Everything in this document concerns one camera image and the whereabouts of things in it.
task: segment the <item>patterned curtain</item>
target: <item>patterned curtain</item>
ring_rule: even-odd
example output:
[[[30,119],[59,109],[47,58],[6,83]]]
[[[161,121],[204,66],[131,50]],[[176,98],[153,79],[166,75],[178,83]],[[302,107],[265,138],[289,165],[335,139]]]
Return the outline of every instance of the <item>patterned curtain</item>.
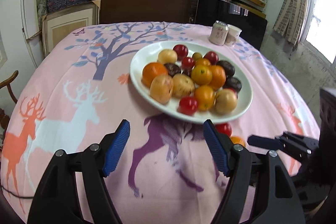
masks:
[[[273,30],[294,45],[299,41],[308,0],[284,0]]]

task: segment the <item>blue gripper pad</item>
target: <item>blue gripper pad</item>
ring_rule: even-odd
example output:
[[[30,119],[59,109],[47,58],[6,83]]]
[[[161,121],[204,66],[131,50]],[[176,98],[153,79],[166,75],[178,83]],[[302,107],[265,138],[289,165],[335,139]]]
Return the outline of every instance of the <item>blue gripper pad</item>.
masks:
[[[278,139],[270,139],[265,137],[260,137],[256,135],[251,135],[247,139],[247,143],[251,146],[264,148],[267,150],[280,150],[282,149],[281,142]]]
[[[102,169],[106,176],[110,175],[110,173],[117,168],[120,156],[124,151],[129,138],[130,131],[131,127],[129,121],[124,120],[118,127],[118,130],[114,133],[116,136],[105,153],[105,164]]]
[[[209,121],[205,121],[203,124],[203,135],[218,170],[223,172],[224,175],[227,175],[230,172],[227,164],[227,153],[222,147],[218,137],[216,136],[216,132]]]

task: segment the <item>can lid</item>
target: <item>can lid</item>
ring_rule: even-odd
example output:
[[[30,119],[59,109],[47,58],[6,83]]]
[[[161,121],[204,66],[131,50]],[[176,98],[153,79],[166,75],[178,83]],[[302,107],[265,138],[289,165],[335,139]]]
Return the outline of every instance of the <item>can lid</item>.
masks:
[[[216,23],[218,23],[220,25],[223,25],[223,26],[227,26],[227,24],[225,22],[222,22],[222,21],[219,21],[219,20],[216,20]]]

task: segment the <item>pink tablecloth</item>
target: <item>pink tablecloth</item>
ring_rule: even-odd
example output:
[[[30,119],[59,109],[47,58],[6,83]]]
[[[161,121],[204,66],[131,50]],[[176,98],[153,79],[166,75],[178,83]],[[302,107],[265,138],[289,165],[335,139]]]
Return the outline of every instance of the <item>pink tablecloth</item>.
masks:
[[[127,119],[130,139],[116,171],[105,180],[123,223],[210,223],[224,193],[224,176],[215,172],[201,126],[172,122],[137,93],[129,80],[136,51],[156,41],[193,41],[232,59],[253,89],[251,107],[231,122],[233,135],[274,137],[290,130],[318,138],[320,131],[305,102],[270,61],[242,39],[234,48],[215,46],[208,41],[210,31],[199,25],[137,22],[68,35],[36,70],[14,109],[2,154],[4,186],[32,196],[57,149],[82,151]],[[290,173],[298,170],[294,160],[280,156]],[[77,179],[83,215],[92,221],[80,175]],[[31,200],[5,196],[26,221]],[[252,199],[251,188],[242,220]]]

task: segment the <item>paper cup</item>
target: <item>paper cup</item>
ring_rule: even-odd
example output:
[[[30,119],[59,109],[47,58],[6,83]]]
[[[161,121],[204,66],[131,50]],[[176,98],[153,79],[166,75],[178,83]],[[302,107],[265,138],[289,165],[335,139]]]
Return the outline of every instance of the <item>paper cup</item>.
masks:
[[[229,27],[229,32],[226,36],[224,44],[233,47],[236,44],[237,39],[242,32],[242,29],[239,29],[238,27],[230,24],[228,24],[227,26]]]

